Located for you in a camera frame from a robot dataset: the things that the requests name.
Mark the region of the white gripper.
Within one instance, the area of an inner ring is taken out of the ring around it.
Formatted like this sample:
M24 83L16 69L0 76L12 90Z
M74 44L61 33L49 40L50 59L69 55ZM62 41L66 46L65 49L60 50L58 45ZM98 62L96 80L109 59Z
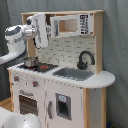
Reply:
M37 48L44 48L48 46L47 38L47 24L44 13L35 14L27 18L26 36L34 38Z

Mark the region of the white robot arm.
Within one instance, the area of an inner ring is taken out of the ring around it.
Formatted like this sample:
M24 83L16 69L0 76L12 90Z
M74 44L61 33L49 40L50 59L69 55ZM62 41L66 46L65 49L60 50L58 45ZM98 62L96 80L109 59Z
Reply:
M8 53L0 57L0 66L22 56L26 50L25 41L35 39L37 48L48 46L47 24L44 13L27 18L25 25L8 27L5 30Z

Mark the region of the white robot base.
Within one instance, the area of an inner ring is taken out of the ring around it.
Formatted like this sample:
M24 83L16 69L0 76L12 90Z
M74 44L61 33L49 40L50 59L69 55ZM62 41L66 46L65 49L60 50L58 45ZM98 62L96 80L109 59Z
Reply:
M0 128L41 128L34 114L16 114L0 107Z

